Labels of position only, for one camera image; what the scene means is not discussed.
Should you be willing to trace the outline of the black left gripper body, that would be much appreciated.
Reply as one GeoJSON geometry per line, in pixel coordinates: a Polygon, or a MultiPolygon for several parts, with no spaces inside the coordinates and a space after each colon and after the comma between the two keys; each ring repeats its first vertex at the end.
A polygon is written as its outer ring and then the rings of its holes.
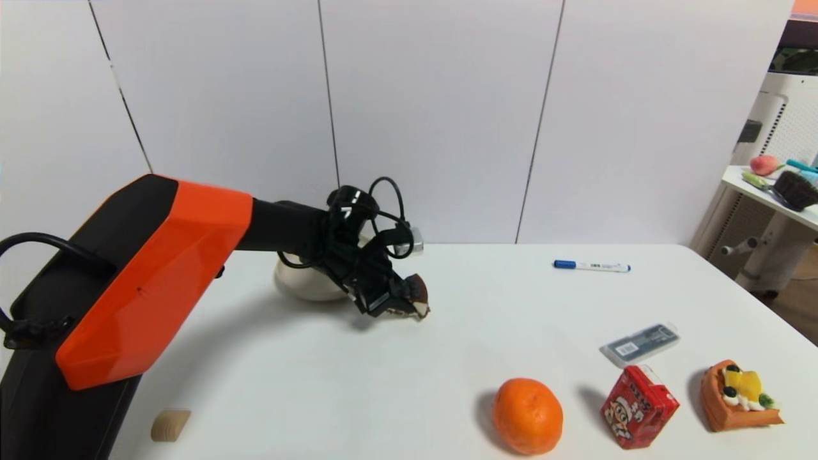
{"type": "Polygon", "coordinates": [[[378,235],[359,245],[353,233],[330,233],[330,280],[353,297],[360,312],[372,317],[387,309],[396,274],[385,239],[378,235]]]}

